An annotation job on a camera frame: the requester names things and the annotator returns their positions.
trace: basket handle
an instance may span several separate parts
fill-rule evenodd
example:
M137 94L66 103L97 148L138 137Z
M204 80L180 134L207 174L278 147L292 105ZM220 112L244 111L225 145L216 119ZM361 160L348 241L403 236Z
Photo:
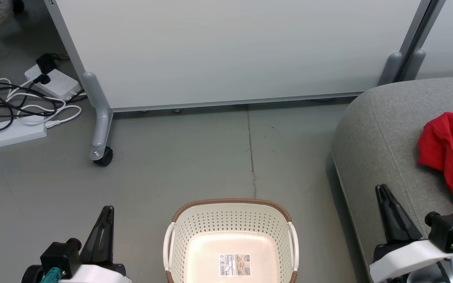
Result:
M296 230L295 226L293 226L293 223L288 222L289 224L289 230L291 231L291 238L293 239L293 256L295 257L293 259L293 271L298 271L298 264L300 263L300 248L298 245L298 236L296 235Z
M174 230L174 224L176 223L171 222L169 227L167 227L167 231L165 232L163 256L164 256L164 268L166 272L169 271L169 242L171 241L171 234L172 231Z

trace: gray sofa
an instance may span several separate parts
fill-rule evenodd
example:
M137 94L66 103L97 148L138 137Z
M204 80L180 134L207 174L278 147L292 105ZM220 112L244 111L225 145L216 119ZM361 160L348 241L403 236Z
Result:
M366 265L375 246L385 243L376 184L388 184L424 237L427 213L453 213L443 175L417 165L424 125L444 112L453 112L453 78L372 88L349 105L340 121L332 154Z

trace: white robot arm casing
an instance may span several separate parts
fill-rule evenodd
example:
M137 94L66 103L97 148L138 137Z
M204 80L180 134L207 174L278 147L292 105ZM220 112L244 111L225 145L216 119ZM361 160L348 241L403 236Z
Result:
M374 283L384 283L388 278L415 272L444 259L453 259L453 253L442 252L430 240L417 241L396 249L372 263L370 275Z
M81 265L71 279L61 279L59 283L132 283L118 272L97 265Z

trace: sticker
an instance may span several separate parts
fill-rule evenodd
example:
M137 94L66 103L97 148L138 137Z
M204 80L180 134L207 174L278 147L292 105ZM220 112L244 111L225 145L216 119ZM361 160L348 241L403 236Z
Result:
M249 254L220 254L219 277L251 276Z

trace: power strip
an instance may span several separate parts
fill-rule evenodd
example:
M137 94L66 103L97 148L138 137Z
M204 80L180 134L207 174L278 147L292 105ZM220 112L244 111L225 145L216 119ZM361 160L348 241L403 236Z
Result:
M25 72L25 75L27 79L36 79L41 75L41 70L38 65L34 65ZM81 90L76 79L57 69L52 70L47 75L50 77L50 83L45 85L37 83L35 85L58 99L68 100Z
M26 122L40 122L45 119L43 116L29 116L22 118ZM0 129L8 125L9 121L1 122ZM26 125L20 120L15 119L10 127L0 131L0 147L13 145L15 143L23 143L36 138L44 138L46 136L45 123L38 125Z

